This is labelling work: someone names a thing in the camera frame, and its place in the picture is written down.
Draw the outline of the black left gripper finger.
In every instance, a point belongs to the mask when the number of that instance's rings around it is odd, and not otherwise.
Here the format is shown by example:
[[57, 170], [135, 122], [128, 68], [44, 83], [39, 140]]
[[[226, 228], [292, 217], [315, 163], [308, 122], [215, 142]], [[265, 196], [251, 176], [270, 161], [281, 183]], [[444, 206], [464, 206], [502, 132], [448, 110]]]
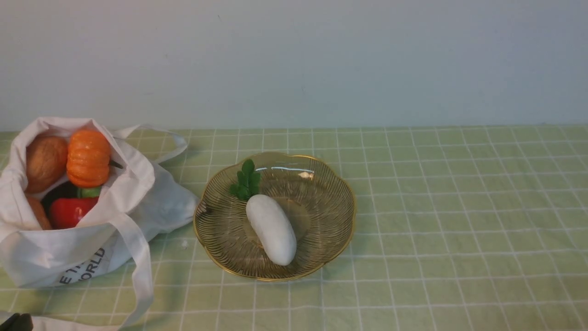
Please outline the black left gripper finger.
[[0, 331], [32, 331], [33, 323], [30, 314], [12, 314], [1, 318]]

